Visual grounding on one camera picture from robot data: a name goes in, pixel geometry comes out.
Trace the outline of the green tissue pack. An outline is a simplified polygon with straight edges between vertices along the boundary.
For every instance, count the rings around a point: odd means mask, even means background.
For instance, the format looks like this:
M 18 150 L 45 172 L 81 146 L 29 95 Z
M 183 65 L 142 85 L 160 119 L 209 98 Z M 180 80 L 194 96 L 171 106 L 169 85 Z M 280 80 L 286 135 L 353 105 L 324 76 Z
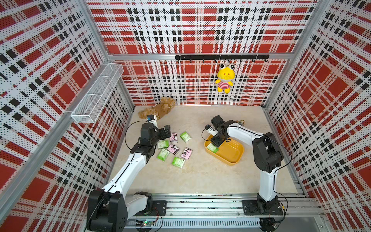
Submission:
M 158 149 L 166 149 L 169 146 L 170 146 L 169 140 L 161 140 L 161 141 L 158 141 L 157 143 Z
M 179 157 L 174 157 L 172 161 L 172 166 L 175 166 L 177 168 L 183 168 L 185 164 L 185 159 L 179 158 Z
M 157 158 L 163 162 L 165 162 L 165 160 L 167 159 L 167 157 L 169 156 L 170 154 L 170 151 L 168 151 L 167 149 L 162 149 L 160 151 L 160 153 L 158 154 Z
M 183 133 L 180 134 L 180 138 L 185 142 L 187 143 L 188 141 L 190 141 L 192 139 L 192 137 L 185 131 Z
M 213 143 L 210 143 L 209 145 L 207 145 L 206 148 L 212 153 L 217 153 L 219 151 L 219 148 L 216 147 Z

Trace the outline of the pink tissue pack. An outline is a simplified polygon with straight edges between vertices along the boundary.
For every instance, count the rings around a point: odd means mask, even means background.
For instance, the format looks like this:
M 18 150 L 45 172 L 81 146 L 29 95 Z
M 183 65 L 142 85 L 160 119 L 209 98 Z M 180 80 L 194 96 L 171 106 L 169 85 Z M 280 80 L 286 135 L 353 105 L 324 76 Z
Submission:
M 174 144 L 170 144 L 168 147 L 167 147 L 167 150 L 173 154 L 173 155 L 176 155 L 178 153 L 178 151 L 180 150 L 180 148 Z
M 171 137 L 170 137 L 169 140 L 170 140 L 171 143 L 177 143 L 178 142 L 178 135 L 177 135 L 177 133 L 172 132 L 171 133 Z
M 185 159 L 185 160 L 189 160 L 189 158 L 191 157 L 193 153 L 193 150 L 190 149 L 190 148 L 185 148 L 182 152 L 182 154 L 180 155 L 181 158 Z

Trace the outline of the green tissue pack bottom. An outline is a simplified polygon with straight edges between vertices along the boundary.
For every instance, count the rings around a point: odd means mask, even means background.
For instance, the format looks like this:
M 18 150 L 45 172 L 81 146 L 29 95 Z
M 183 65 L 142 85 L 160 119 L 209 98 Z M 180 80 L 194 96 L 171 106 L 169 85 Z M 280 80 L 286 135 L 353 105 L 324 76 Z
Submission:
M 185 159 L 179 158 L 179 157 L 174 157 L 172 161 L 172 166 L 175 166 L 177 168 L 183 168 L 185 164 Z

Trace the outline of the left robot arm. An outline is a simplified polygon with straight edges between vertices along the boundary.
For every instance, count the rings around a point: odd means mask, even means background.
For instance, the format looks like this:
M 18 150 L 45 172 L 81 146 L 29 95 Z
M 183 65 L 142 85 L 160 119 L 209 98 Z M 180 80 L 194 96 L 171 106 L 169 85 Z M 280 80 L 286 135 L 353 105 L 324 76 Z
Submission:
M 138 192 L 127 198 L 129 188 L 139 172 L 154 155 L 157 143 L 171 137 L 171 127 L 158 128 L 155 122 L 141 127 L 141 136 L 131 148 L 128 160 L 102 189 L 92 191 L 88 197 L 86 229 L 92 232 L 121 232 L 127 220 L 139 212 L 151 211 L 152 196 Z

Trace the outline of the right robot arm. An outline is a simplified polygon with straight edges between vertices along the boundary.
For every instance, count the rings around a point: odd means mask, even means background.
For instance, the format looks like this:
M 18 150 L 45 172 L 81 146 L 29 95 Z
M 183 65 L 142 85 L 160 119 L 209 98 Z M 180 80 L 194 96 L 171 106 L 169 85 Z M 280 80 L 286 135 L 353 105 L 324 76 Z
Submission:
M 284 214 L 276 192 L 278 170 L 284 156 L 275 136 L 258 133 L 221 116 L 215 116 L 205 130 L 211 135 L 209 142 L 217 148 L 234 138 L 252 147 L 254 163 L 260 170 L 260 188 L 256 200 L 243 201 L 246 215 L 281 216 Z

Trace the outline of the yellow plastic storage box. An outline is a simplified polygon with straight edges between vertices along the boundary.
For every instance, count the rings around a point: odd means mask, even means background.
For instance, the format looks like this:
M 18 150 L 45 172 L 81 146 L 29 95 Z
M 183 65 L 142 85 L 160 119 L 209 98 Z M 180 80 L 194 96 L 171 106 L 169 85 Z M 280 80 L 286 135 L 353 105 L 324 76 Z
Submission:
M 219 147 L 217 153 L 212 153 L 206 148 L 210 143 L 211 141 L 204 142 L 206 152 L 229 166 L 237 164 L 244 154 L 243 145 L 234 139 L 231 139 L 229 142 L 224 142 Z

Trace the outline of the brown teddy bear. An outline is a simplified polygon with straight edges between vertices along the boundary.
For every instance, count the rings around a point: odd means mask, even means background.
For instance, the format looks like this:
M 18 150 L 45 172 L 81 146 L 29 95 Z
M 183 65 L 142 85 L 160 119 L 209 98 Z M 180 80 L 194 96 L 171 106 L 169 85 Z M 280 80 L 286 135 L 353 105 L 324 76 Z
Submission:
M 159 104 L 139 111 L 138 116 L 140 119 L 147 119 L 148 115 L 155 115 L 157 119 L 161 119 L 162 117 L 170 113 L 175 106 L 175 99 L 170 97 L 162 97 Z

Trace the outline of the yellow frog plush toy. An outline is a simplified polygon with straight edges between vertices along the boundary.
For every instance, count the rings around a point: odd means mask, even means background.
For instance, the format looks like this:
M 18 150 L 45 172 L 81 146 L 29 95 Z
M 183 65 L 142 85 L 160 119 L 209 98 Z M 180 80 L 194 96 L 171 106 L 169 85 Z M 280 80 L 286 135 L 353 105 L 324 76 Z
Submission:
M 235 78 L 234 64 L 220 64 L 219 71 L 217 73 L 217 84 L 218 92 L 225 92 L 228 94 L 231 91 L 231 87 L 234 86 L 232 80 Z

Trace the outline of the green circuit board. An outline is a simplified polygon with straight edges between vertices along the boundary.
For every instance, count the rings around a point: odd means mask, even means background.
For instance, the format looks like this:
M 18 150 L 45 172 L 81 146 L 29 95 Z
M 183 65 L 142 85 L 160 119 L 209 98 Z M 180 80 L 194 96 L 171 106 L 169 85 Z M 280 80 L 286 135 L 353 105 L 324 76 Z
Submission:
M 148 221 L 148 220 L 137 220 L 135 227 L 143 228 L 143 227 L 152 227 L 156 221 Z

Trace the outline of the small keychain toy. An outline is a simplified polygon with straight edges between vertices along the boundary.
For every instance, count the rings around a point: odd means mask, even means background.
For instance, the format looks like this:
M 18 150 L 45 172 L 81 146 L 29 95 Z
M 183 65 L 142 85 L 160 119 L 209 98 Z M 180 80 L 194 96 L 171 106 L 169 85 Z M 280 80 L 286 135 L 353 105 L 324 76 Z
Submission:
M 237 123 L 238 123 L 239 125 L 241 125 L 241 126 L 244 126 L 245 121 L 244 121 L 244 120 L 238 120 Z

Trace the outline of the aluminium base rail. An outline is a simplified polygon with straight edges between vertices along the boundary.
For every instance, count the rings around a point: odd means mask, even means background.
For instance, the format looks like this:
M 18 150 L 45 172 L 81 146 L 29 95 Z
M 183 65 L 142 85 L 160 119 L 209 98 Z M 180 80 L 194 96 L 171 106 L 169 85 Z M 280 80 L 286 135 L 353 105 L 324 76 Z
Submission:
M 279 193 L 281 216 L 246 215 L 243 201 L 253 193 L 154 194 L 151 211 L 127 220 L 122 232 L 164 232 L 178 229 L 256 228 L 264 232 L 328 232 L 319 202 L 298 193 Z M 156 221 L 152 227 L 135 227 L 137 220 Z

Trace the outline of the black hook rail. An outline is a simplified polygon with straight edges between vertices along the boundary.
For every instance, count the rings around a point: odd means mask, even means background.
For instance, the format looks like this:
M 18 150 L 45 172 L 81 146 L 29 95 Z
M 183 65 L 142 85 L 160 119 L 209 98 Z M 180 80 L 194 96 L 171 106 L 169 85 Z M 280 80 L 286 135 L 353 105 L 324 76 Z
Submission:
M 251 55 L 175 55 L 176 61 L 218 61 L 218 60 L 263 60 L 270 58 L 268 54 Z

